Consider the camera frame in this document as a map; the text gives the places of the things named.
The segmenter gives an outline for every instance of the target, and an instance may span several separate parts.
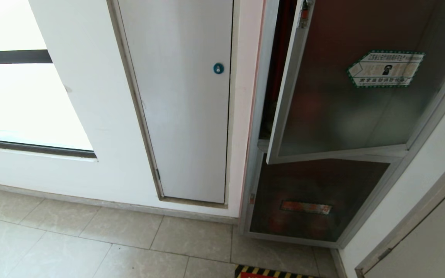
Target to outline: label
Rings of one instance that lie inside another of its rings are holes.
[[[281,210],[297,211],[297,212],[307,212],[307,213],[318,213],[328,215],[331,211],[332,206],[323,204],[311,204],[297,201],[282,201]]]
[[[347,72],[357,88],[407,87],[424,56],[421,52],[372,50]]]

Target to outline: keyhole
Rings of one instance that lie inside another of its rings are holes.
[[[215,74],[221,74],[224,72],[224,65],[221,63],[216,63],[214,65],[214,73]]]
[[[389,72],[392,70],[392,65],[387,65],[384,67],[384,72],[382,75],[389,75]]]

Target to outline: white wall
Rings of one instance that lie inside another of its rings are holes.
[[[445,115],[406,171],[350,243],[340,250],[349,278],[445,172]]]
[[[238,38],[233,38],[237,39],[237,59],[236,72],[232,73],[236,76],[232,82],[228,209],[161,202],[157,198],[106,1],[29,2],[98,160],[0,149],[0,184],[237,217],[263,1],[237,1],[235,7],[240,17]]]

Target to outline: door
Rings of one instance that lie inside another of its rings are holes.
[[[400,161],[361,155],[267,164],[266,156],[259,151],[247,235],[329,248],[339,248]]]
[[[376,49],[425,57],[409,86],[356,88]],[[282,80],[268,163],[405,151],[445,93],[445,1],[299,1]]]
[[[224,203],[233,2],[119,7],[164,196]]]
[[[365,277],[445,277],[445,199]]]

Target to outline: floor tile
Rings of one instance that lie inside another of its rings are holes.
[[[0,191],[0,220],[19,223],[42,198]]]
[[[165,216],[151,249],[229,262],[231,225]]]
[[[162,215],[103,207],[80,237],[148,249],[161,220]]]
[[[94,278],[183,278],[188,257],[113,245]]]
[[[0,221],[0,278],[6,277],[45,231]]]
[[[8,278],[92,278],[110,243],[46,232]]]
[[[185,278],[231,278],[235,267],[235,264],[190,257]]]
[[[318,276],[312,247],[250,239],[233,229],[231,262],[247,266]]]
[[[313,247],[321,278],[338,278],[336,266],[329,248]]]
[[[46,199],[20,225],[78,236],[100,207]]]

